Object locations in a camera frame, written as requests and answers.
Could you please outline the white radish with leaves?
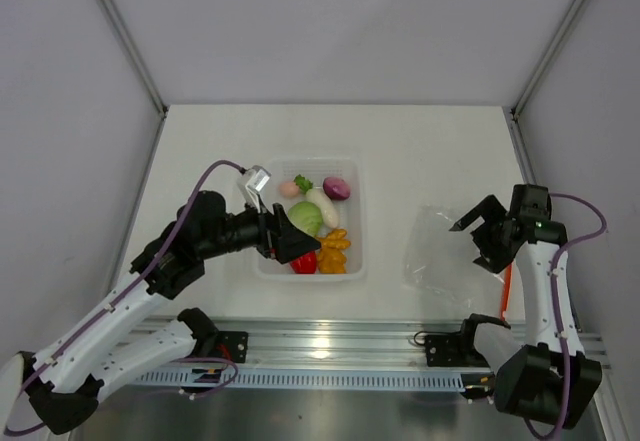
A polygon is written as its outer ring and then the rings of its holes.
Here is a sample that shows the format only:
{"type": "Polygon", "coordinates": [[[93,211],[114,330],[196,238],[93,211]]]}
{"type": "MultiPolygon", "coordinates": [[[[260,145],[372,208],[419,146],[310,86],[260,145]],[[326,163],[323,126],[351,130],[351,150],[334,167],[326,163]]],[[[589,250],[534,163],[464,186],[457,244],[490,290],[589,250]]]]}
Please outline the white radish with leaves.
{"type": "Polygon", "coordinates": [[[336,229],[340,224],[339,213],[326,193],[302,175],[294,178],[294,183],[308,202],[319,208],[324,225],[330,229],[336,229]]]}

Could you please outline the clear zip top bag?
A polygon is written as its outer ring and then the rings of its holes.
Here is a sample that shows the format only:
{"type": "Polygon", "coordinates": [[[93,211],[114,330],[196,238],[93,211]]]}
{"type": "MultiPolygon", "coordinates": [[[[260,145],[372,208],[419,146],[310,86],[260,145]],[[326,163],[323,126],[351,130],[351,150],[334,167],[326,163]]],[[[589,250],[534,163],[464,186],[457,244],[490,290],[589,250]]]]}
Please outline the clear zip top bag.
{"type": "Polygon", "coordinates": [[[473,313],[500,315],[504,279],[474,263],[479,251],[471,236],[451,227],[462,212],[441,206],[418,209],[403,258],[403,284],[437,319],[473,313]]]}

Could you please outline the green cabbage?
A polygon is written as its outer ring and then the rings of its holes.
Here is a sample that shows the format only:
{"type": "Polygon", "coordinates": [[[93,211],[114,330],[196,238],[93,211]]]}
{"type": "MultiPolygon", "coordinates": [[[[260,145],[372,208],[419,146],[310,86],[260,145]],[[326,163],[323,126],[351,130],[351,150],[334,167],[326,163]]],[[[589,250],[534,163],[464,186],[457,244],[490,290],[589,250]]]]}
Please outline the green cabbage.
{"type": "Polygon", "coordinates": [[[321,210],[309,201],[300,201],[287,212],[291,222],[305,234],[315,237],[323,226],[321,210]]]}

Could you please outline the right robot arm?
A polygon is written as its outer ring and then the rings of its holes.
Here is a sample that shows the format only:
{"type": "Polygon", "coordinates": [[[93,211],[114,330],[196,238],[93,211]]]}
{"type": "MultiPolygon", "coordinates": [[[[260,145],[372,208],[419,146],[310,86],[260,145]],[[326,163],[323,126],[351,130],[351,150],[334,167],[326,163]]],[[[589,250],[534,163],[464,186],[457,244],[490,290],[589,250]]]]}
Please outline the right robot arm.
{"type": "Polygon", "coordinates": [[[567,262],[570,248],[602,235],[607,224],[569,239],[565,225],[552,218],[553,197],[543,186],[518,184],[508,207],[489,195],[451,227],[462,232],[479,224],[471,233],[475,265],[493,274],[511,264],[520,271],[524,342],[507,322],[472,314],[461,324],[456,350],[468,364],[488,364],[496,409],[523,419],[538,440],[574,428],[602,380],[600,363],[586,356],[577,333],[567,262]]]}

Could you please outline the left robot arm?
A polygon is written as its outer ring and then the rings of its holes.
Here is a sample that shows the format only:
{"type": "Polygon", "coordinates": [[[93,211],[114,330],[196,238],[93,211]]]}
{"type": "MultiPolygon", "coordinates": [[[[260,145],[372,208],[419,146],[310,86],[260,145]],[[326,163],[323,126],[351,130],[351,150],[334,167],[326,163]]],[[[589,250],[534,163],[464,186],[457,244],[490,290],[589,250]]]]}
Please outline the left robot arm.
{"type": "Polygon", "coordinates": [[[142,340],[124,348],[117,345],[138,323],[202,278],[208,259],[254,249],[287,264],[320,246],[291,223],[280,204],[229,214],[221,194],[200,191],[71,333],[36,353],[20,353],[19,390],[28,396],[42,426],[61,435],[84,423],[116,390],[164,364],[188,360],[233,366],[222,354],[219,329],[198,308],[183,310],[142,340]]]}

